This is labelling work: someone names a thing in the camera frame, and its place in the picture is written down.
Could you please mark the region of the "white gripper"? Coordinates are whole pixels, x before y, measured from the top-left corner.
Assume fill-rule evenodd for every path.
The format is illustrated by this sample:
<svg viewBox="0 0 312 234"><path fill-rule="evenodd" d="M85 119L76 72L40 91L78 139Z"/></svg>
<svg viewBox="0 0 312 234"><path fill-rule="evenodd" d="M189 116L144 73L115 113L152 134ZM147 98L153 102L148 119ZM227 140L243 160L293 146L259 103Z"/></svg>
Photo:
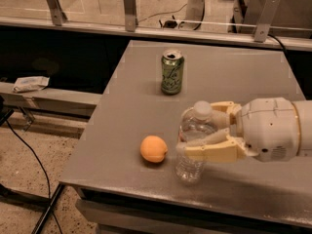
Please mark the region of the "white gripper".
<svg viewBox="0 0 312 234"><path fill-rule="evenodd" d="M261 162L286 162L299 149L298 116L283 97L257 98L243 107L233 101L200 100L181 115L182 123L191 121L219 129L205 138L177 143L177 152L193 161L234 163L255 157ZM235 123L238 137L228 129Z"/></svg>

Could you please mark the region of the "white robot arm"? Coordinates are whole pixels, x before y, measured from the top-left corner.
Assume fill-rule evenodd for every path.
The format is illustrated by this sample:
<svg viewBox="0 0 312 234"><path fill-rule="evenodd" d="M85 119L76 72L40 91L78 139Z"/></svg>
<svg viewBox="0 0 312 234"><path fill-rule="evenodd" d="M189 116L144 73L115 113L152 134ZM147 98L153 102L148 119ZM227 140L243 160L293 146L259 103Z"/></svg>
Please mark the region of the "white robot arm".
<svg viewBox="0 0 312 234"><path fill-rule="evenodd" d="M311 157L312 101L198 101L182 113L176 150L193 161L211 163Z"/></svg>

